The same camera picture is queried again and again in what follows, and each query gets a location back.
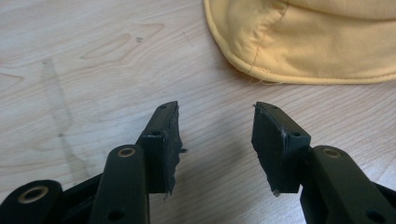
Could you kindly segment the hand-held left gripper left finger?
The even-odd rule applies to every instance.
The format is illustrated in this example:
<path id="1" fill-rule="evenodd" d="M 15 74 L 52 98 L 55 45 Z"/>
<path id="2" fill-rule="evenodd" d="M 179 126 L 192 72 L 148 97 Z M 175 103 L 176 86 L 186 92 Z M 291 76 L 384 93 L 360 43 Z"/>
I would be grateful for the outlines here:
<path id="1" fill-rule="evenodd" d="M 171 194 L 179 155 L 178 104 L 159 105 L 133 145 L 111 150 L 89 224 L 149 224 L 149 196 Z"/>

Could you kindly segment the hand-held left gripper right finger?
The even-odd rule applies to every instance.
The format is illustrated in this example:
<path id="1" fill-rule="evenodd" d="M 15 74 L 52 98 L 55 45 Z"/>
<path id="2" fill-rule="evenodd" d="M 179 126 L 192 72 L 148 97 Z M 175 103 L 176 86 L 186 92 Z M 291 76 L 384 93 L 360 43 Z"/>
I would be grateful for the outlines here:
<path id="1" fill-rule="evenodd" d="M 396 224 L 396 191 L 371 181 L 342 149 L 311 136 L 275 105 L 255 104 L 251 143 L 271 191 L 301 194 L 307 224 Z"/>

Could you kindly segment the yellow cloth garment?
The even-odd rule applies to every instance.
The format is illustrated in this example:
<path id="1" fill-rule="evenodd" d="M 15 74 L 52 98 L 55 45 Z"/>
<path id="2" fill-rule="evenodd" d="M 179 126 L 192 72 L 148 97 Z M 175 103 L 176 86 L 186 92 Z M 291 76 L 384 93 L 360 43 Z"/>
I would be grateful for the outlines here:
<path id="1" fill-rule="evenodd" d="M 275 83 L 396 80 L 396 0 L 204 0 L 239 71 Z"/>

